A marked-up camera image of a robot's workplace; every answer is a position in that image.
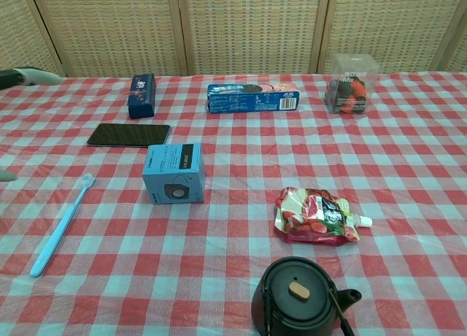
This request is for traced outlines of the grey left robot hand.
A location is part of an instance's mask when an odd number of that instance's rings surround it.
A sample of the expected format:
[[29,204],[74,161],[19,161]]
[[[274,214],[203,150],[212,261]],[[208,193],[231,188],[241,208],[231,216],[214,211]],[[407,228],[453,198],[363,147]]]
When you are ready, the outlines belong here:
[[1,90],[16,85],[60,85],[64,78],[35,67],[15,67],[1,70]]

